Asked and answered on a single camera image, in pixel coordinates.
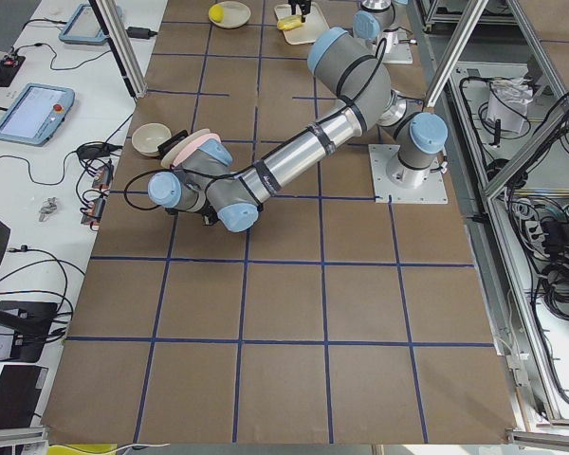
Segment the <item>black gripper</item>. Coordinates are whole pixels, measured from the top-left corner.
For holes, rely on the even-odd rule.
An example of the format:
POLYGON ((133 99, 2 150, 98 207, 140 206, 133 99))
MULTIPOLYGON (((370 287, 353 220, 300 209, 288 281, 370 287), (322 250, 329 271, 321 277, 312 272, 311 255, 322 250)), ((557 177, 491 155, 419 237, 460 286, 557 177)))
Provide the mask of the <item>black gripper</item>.
POLYGON ((311 0, 288 0, 288 5, 291 9, 291 15, 300 13, 304 23, 307 15, 311 12, 311 0))

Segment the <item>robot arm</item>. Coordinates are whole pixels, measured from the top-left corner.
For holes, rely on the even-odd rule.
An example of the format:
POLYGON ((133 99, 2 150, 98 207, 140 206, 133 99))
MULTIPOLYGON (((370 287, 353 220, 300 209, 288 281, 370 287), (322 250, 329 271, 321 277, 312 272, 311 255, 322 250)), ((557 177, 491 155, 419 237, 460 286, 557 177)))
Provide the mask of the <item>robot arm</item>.
POLYGON ((394 47, 399 43, 398 31, 402 29, 400 18, 407 1, 360 1, 353 18, 352 32, 355 38, 366 45, 385 45, 394 47))
POLYGON ((193 134, 163 159, 148 183, 149 198, 170 211, 197 213, 206 224, 221 222, 231 232, 251 228, 264 202, 353 137, 380 124, 399 144, 387 165, 390 180, 411 187, 424 177, 449 131, 430 112, 408 113, 392 88, 383 63, 385 45, 370 51, 341 27, 325 31, 312 45, 307 66, 336 97, 331 111, 245 169, 234 172, 232 156, 219 138, 193 134))

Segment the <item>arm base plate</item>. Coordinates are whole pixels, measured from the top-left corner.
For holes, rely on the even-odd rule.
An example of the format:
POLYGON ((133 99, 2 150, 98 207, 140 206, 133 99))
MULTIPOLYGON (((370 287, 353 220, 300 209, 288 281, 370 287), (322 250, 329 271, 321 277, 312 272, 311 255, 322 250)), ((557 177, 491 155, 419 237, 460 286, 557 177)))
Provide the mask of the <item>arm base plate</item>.
POLYGON ((443 174, 432 172, 438 161, 424 170, 407 168, 399 160, 399 146, 370 144, 368 146, 374 199, 382 204, 445 205, 449 202, 443 174))

